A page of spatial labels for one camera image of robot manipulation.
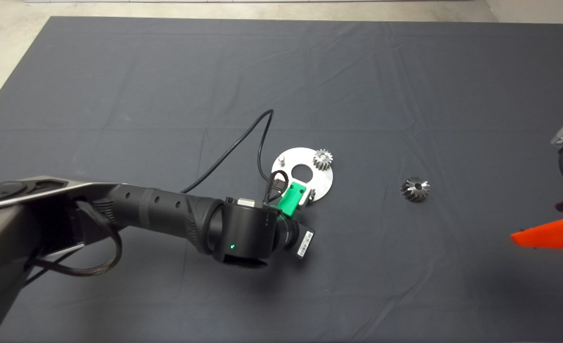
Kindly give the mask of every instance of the metal plate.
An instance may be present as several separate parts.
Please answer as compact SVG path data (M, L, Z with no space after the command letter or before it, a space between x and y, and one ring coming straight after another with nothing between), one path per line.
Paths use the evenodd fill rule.
M309 169L312 170L312 179L307 182L307 184L315 190L315 195L313 197L313 202L320 200L328 191L330 187L332 187L332 167L329 167L326 170L319 170L313 165L313 156L315 155L316 151L310 148L292 148L288 149L282 154L280 154L277 159L275 159L275 163L273 163L273 167L271 168L271 172L275 170L283 170L288 174L288 176L292 176L292 169L297 165L306 165ZM280 162L280 157L283 156L283 165Z

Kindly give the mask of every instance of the gear teeth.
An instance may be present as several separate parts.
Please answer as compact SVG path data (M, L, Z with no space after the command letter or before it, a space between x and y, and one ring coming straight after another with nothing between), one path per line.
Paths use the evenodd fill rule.
M401 192L410 202L422 202L430 195L430 184L421 178L412 177L402 184Z
M326 149L317 150L313 156L313 165L319 170L326 170L330 167L333 157Z

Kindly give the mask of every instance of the white label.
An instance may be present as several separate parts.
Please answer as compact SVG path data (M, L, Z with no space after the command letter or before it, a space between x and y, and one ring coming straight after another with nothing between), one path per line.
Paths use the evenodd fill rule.
M301 247L299 248L299 256L303 257L305 252L307 251L307 247L309 247L310 241L312 241L313 232L306 232L305 238L303 238L303 243L301 243Z

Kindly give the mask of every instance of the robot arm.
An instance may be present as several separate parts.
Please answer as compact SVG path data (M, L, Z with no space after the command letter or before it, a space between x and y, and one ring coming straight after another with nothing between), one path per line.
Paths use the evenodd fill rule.
M110 230L103 230L102 223ZM198 252L242 267L264 267L264 259L278 250L302 258L314 235L274 206L252 200L223 201L48 176L1 182L0 323L37 264L33 261L100 241L111 233L118 236L127 226L183 237ZM116 261L122 247L118 239Z

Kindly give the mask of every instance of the orange 3d printed part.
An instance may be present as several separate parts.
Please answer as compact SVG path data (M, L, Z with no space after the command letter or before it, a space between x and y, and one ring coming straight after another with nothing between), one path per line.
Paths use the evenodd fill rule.
M563 219L511 235L521 247L563 249Z

